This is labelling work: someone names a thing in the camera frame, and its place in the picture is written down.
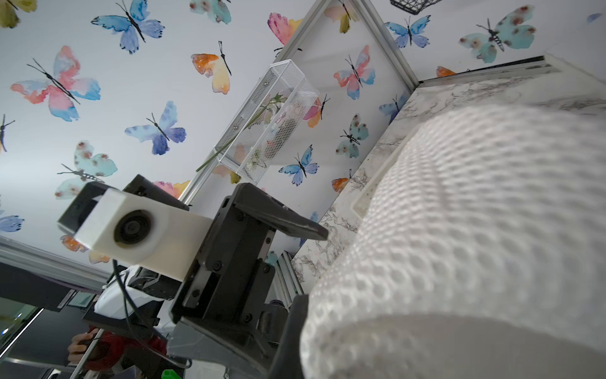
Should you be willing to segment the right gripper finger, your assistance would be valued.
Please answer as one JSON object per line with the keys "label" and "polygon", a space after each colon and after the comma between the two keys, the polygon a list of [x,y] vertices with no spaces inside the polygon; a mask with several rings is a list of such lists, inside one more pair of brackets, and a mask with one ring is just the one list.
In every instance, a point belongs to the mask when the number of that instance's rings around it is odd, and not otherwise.
{"label": "right gripper finger", "polygon": [[289,310],[285,328],[273,359],[269,379],[304,379],[301,365],[301,333],[309,310],[309,295],[298,295]]}

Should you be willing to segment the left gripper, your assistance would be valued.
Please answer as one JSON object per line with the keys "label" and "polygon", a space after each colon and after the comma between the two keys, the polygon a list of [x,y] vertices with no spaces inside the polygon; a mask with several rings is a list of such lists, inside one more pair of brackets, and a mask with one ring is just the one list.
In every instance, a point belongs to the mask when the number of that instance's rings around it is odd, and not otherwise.
{"label": "left gripper", "polygon": [[328,230],[251,183],[225,198],[170,315],[169,355],[221,364],[240,374],[267,374],[289,311],[268,300],[276,270],[262,254],[276,231],[326,241]]}

